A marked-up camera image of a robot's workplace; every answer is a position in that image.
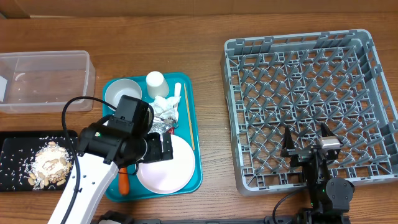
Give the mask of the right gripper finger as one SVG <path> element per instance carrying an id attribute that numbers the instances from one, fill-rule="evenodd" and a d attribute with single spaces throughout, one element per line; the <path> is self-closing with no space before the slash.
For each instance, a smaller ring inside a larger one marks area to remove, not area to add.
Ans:
<path id="1" fill-rule="evenodd" d="M 321 123 L 320 129 L 321 129 L 321 133 L 322 133 L 322 137 L 323 137 L 323 138 L 325 138 L 325 137 L 334 137 L 335 139 L 337 139 L 337 140 L 339 141 L 340 146 L 343 145 L 342 140 L 340 140 L 340 139 L 338 138 L 338 136 L 337 136 L 336 134 L 334 134 L 334 133 L 330 130 L 330 128 L 327 126 L 326 123 Z"/>
<path id="2" fill-rule="evenodd" d="M 292 139 L 290 128 L 288 126 L 285 127 L 284 140 L 283 140 L 282 148 L 286 149 L 286 150 L 294 150 L 295 149 L 295 144 L 294 144 L 294 141 Z"/>

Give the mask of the foil wrapper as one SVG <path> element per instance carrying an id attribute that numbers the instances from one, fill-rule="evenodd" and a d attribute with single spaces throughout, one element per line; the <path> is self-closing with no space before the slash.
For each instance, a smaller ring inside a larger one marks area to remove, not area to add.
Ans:
<path id="1" fill-rule="evenodd" d="M 177 128 L 177 118 L 172 114 L 155 114 L 149 133 L 163 134 L 172 128 Z"/>

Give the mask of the grey bowl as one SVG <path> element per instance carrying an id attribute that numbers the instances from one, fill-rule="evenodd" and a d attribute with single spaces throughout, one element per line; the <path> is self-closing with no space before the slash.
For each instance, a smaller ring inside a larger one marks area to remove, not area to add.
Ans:
<path id="1" fill-rule="evenodd" d="M 104 100 L 117 107 L 123 95 L 142 99 L 142 90 L 137 82 L 131 79 L 122 78 L 112 82 L 105 89 Z"/>

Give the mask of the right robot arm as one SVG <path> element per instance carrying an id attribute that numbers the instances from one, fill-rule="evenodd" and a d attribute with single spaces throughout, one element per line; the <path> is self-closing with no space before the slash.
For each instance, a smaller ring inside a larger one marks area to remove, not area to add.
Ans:
<path id="1" fill-rule="evenodd" d="M 296 149 L 289 127 L 285 127 L 280 155 L 290 158 L 291 167 L 301 167 L 305 187 L 288 194 L 277 203 L 272 219 L 277 223 L 277 207 L 287 198 L 307 189 L 310 196 L 310 208 L 301 208 L 289 218 L 287 223 L 349 223 L 349 203 L 353 199 L 354 185 L 341 177 L 332 177 L 328 163 L 338 158 L 343 147 L 337 135 L 329 127 L 320 125 L 321 136 L 316 144 Z"/>

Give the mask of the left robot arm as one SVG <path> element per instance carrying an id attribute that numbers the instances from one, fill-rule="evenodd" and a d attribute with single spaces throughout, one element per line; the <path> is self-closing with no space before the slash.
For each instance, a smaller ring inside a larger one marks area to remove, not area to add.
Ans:
<path id="1" fill-rule="evenodd" d="M 90 223 L 106 189 L 123 167 L 170 161 L 172 134 L 152 133 L 152 120 L 138 123 L 107 115 L 85 128 L 73 168 L 50 223 Z"/>

